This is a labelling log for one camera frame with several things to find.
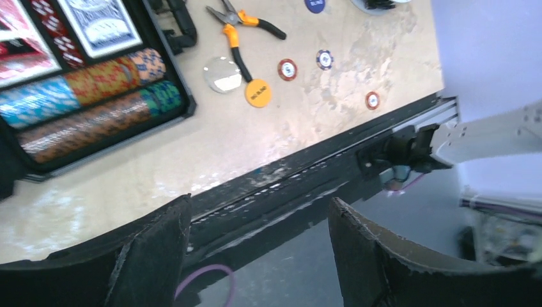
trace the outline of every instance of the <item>white wall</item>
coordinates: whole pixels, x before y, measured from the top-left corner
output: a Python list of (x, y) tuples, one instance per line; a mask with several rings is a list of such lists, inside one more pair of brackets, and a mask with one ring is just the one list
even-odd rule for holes
[[(464, 122), (542, 98), (542, 1), (433, 0), (448, 96)], [(542, 154), (471, 161), (462, 179), (479, 190), (542, 193)]]

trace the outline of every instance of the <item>orange poker chip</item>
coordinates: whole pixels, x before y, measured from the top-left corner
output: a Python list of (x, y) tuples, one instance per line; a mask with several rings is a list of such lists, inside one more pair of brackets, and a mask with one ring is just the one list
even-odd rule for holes
[(141, 84), (151, 83), (164, 77), (166, 64), (158, 51), (147, 48), (128, 55), (139, 72)]
[(92, 76), (87, 70), (81, 69), (64, 75), (64, 79), (70, 85), (75, 97), (82, 106), (88, 106), (99, 101), (100, 89), (93, 82)]
[(126, 73), (126, 77), (128, 78), (128, 81), (130, 83), (130, 89), (136, 88), (141, 85), (141, 79), (139, 78), (139, 71), (137, 70), (137, 66), (129, 57), (122, 56), (120, 58), (115, 59), (117, 63), (122, 65), (124, 69), (124, 73)]
[(102, 99), (131, 89), (122, 65), (115, 60), (94, 65), (88, 69), (88, 72), (98, 86)]
[(375, 110), (380, 105), (380, 96), (375, 91), (370, 91), (365, 96), (365, 105), (369, 110)]
[(284, 81), (292, 81), (297, 77), (297, 66), (291, 59), (280, 61), (277, 70)]

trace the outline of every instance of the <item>gray floor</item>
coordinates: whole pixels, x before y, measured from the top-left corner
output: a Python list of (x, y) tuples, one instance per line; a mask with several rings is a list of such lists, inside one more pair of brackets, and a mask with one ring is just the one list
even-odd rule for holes
[[(458, 195), (458, 174), (453, 169), (426, 175), (401, 196), (381, 193), (353, 206), (399, 235), (457, 255), (456, 235), (467, 223), (458, 208)], [(245, 265), (235, 278), (235, 307), (343, 305), (327, 221)], [(224, 306), (228, 289), (226, 278), (216, 282), (199, 293), (202, 303), (198, 306)]]

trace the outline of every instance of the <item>wire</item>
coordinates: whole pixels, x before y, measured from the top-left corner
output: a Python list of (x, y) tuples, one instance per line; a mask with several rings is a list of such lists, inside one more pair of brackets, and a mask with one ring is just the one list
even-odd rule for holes
[(175, 290), (175, 297), (174, 299), (177, 299), (179, 294), (191, 283), (194, 281), (194, 279), (200, 277), (200, 275), (203, 275), (209, 271), (222, 271), (225, 272), (229, 277), (229, 294), (228, 294), (228, 300), (226, 301), (224, 307), (230, 307), (231, 303), (233, 301), (233, 294), (235, 293), (235, 278), (233, 277), (233, 270), (229, 267), (226, 267), (222, 264), (212, 264), (207, 265), (206, 267), (202, 267), (198, 270), (195, 270), (192, 274), (188, 275), (177, 287), (177, 290)]
[(409, 182), (407, 185), (405, 185), (404, 187), (402, 187), (400, 190), (388, 190), (388, 195), (395, 195), (395, 194), (403, 194), (407, 189), (411, 188), (413, 185), (415, 185), (416, 183), (418, 183), (418, 181), (420, 181), (423, 177), (425, 177), (425, 175), (427, 174), (420, 174), (418, 175), (418, 177), (414, 178), (411, 182)]

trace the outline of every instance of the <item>floor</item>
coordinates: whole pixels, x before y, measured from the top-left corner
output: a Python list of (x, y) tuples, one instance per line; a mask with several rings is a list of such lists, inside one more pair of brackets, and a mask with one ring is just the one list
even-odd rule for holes
[[(459, 186), (456, 169), (436, 171), (400, 196), (382, 192), (353, 206), (399, 235), (457, 256), (456, 236), (467, 224), (458, 207)], [(235, 271), (231, 306), (342, 306), (326, 220), (328, 203), (328, 198), (317, 200), (199, 266), (219, 263)], [(181, 293), (175, 307), (224, 306), (229, 287), (223, 273), (209, 272)]]

